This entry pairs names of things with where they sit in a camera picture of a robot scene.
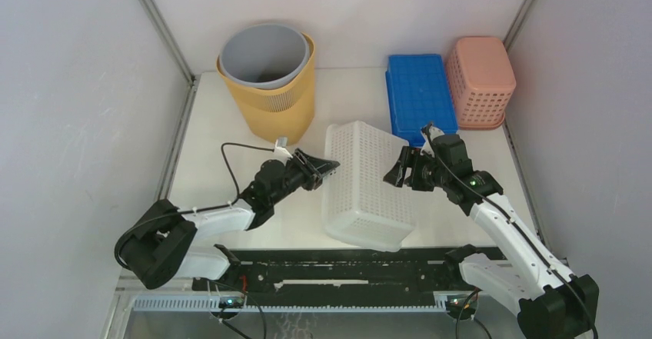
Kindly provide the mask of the aluminium frame rail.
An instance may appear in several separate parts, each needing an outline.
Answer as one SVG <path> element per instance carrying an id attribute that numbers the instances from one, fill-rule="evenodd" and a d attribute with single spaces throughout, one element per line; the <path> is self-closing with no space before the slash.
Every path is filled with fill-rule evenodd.
<path id="1" fill-rule="evenodd" d="M 171 193 L 182 142 L 188 127 L 191 107 L 196 92 L 195 74 L 173 35 L 156 0 L 138 0 L 158 37 L 157 46 L 164 52 L 164 71 L 157 73 L 156 95 L 150 106 L 155 110 L 153 122 L 165 144 L 161 176 L 155 198 L 166 198 Z"/>
<path id="2" fill-rule="evenodd" d="M 504 47 L 506 48 L 507 53 L 510 53 L 511 50 L 514 48 L 514 45 L 523 30 L 527 19 L 529 15 L 531 14 L 532 10 L 534 9 L 534 6 L 537 4 L 537 0 L 523 0 L 521 3 L 520 8 L 517 11 L 517 14 L 514 17 L 514 20 L 511 23 L 510 28 L 507 31 L 507 34 L 504 37 L 503 44 Z M 528 211 L 530 212 L 531 219 L 534 223 L 534 232 L 537 235 L 538 239 L 541 240 L 541 242 L 546 245 L 547 244 L 547 237 L 545 235 L 545 230 L 542 228 L 541 220 L 537 215 L 537 205 L 536 202 L 533 198 L 533 195 L 531 193 L 531 189 L 529 187 L 528 181 L 527 181 L 527 174 L 523 169 L 520 155 L 519 155 L 519 150 L 517 147 L 517 143 L 515 141 L 515 136 L 514 136 L 514 128 L 515 124 L 512 122 L 510 119 L 509 114 L 505 115 L 504 123 L 503 123 L 503 129 L 504 133 L 506 135 L 507 141 L 510 145 L 510 150 L 511 150 L 511 155 L 514 161 L 514 165 L 516 167 L 516 171 L 521 183 L 521 188 L 524 193 L 524 197 L 527 203 Z"/>

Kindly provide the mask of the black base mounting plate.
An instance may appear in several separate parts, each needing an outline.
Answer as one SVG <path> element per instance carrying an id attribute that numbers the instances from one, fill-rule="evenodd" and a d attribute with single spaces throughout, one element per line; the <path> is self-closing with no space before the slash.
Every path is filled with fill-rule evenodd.
<path id="1" fill-rule="evenodd" d="M 234 250 L 238 263 L 218 283 L 195 279 L 191 288 L 235 287 L 264 307 L 432 307 L 440 294 L 472 290 L 447 263 L 452 250 Z"/>

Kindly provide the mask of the grey bin liner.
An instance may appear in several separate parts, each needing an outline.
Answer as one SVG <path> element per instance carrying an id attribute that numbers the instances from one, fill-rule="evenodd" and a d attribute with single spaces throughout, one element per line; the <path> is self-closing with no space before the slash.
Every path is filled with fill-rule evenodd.
<path id="1" fill-rule="evenodd" d="M 304 35 L 278 23 L 252 25 L 224 44 L 217 61 L 229 80 L 249 88 L 284 87 L 308 63 L 311 48 Z"/>

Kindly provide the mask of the yellow ribbed waste bin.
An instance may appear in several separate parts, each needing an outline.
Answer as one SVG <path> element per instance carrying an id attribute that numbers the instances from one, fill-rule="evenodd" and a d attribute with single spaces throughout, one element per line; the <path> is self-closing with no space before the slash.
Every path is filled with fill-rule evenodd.
<path id="1" fill-rule="evenodd" d="M 271 143 L 286 137 L 288 144 L 296 145 L 308 130 L 315 111 L 315 46 L 313 38 L 304 33 L 309 47 L 309 58 L 298 75 L 287 85 L 264 90 L 239 84 L 222 71 L 220 61 L 216 70 L 224 80 L 251 132 Z"/>

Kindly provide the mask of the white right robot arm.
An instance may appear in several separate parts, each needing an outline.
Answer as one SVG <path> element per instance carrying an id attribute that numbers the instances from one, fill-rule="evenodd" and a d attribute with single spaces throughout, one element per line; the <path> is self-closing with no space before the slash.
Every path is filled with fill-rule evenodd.
<path id="1" fill-rule="evenodd" d="M 575 274 L 524 224 L 504 189 L 487 171 L 474 169 L 459 135 L 421 130 L 421 148 L 405 146 L 384 182 L 414 191 L 440 188 L 447 199 L 480 226 L 510 263 L 500 267 L 471 244 L 447 253 L 444 279 L 455 290 L 468 285 L 508 309 L 526 338 L 599 336 L 599 287 Z"/>

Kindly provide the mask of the aluminium frame rail right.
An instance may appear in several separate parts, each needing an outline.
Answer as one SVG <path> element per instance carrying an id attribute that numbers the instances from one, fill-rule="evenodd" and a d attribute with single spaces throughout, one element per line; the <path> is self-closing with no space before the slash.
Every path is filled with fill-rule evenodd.
<path id="1" fill-rule="evenodd" d="M 514 48 L 514 45 L 523 30 L 527 19 L 529 15 L 531 14 L 532 10 L 534 9 L 534 6 L 537 4 L 537 0 L 523 0 L 521 3 L 520 8 L 517 11 L 517 14 L 514 17 L 514 20 L 511 23 L 510 28 L 507 31 L 507 34 L 504 37 L 503 44 L 504 47 L 506 48 L 507 53 L 510 53 L 511 50 Z M 534 223 L 534 232 L 537 235 L 538 239 L 541 240 L 541 242 L 546 245 L 547 244 L 547 237 L 545 235 L 545 230 L 542 228 L 541 220 L 537 215 L 537 205 L 536 202 L 533 198 L 533 195 L 531 193 L 531 189 L 529 187 L 528 181 L 527 181 L 527 174 L 523 169 L 520 155 L 519 155 L 519 150 L 517 147 L 517 143 L 515 141 L 515 136 L 514 136 L 514 128 L 515 124 L 512 122 L 510 119 L 509 114 L 505 115 L 504 123 L 503 123 L 503 129 L 504 133 L 506 135 L 507 141 L 510 145 L 510 150 L 511 150 L 511 155 L 514 161 L 514 165 L 516 167 L 516 171 L 521 183 L 521 188 L 524 193 L 524 197 L 527 203 L 528 211 L 530 212 L 531 219 Z"/>

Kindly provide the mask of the blue compartment tray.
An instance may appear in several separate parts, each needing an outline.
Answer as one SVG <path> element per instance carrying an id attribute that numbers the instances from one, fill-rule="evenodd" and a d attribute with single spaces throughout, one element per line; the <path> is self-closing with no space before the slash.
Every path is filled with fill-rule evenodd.
<path id="1" fill-rule="evenodd" d="M 385 79 L 393 135 L 420 147 L 424 144 L 421 129 L 430 122 L 445 134 L 457 133 L 459 127 L 440 55 L 391 55 Z"/>

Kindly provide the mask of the pink perforated plastic basket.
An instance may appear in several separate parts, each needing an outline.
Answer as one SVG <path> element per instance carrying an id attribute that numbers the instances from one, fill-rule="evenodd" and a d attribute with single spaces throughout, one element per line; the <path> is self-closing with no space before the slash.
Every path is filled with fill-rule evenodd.
<path id="1" fill-rule="evenodd" d="M 499 38 L 460 38 L 445 72 L 460 129 L 492 130 L 503 124 L 516 78 Z"/>

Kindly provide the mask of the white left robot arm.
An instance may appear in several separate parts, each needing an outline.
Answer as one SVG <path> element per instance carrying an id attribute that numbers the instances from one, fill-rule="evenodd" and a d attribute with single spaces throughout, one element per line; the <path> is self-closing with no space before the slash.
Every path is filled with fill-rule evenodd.
<path id="1" fill-rule="evenodd" d="M 230 204 L 182 211 L 160 199 L 117 240 L 115 260 L 149 290 L 174 278 L 204 278 L 229 291 L 241 278 L 236 257 L 221 244 L 204 248 L 199 241 L 262 226 L 276 204 L 300 188 L 321 187 L 339 165 L 297 149 L 283 161 L 265 161 Z"/>

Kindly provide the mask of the white perforated plastic basket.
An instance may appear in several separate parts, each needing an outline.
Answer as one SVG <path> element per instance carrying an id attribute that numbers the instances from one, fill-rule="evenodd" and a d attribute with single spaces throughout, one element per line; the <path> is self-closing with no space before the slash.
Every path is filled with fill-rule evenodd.
<path id="1" fill-rule="evenodd" d="M 322 224 L 340 242 L 395 252 L 416 228 L 405 188 L 384 182 L 408 142 L 362 121 L 330 125 L 324 155 L 339 167 L 324 181 Z"/>

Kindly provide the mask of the aluminium frame rail left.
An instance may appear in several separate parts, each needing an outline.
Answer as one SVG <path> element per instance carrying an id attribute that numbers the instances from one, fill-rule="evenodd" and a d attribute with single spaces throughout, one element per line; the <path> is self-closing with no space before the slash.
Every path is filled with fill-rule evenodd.
<path id="1" fill-rule="evenodd" d="M 195 74 L 173 35 L 156 0 L 138 0 L 158 37 L 157 46 L 164 52 L 164 71 L 157 73 L 156 95 L 150 106 L 155 110 L 153 122 L 165 144 L 161 176 L 155 198 L 166 198 L 171 193 L 182 142 L 188 127 L 191 107 L 196 92 Z"/>

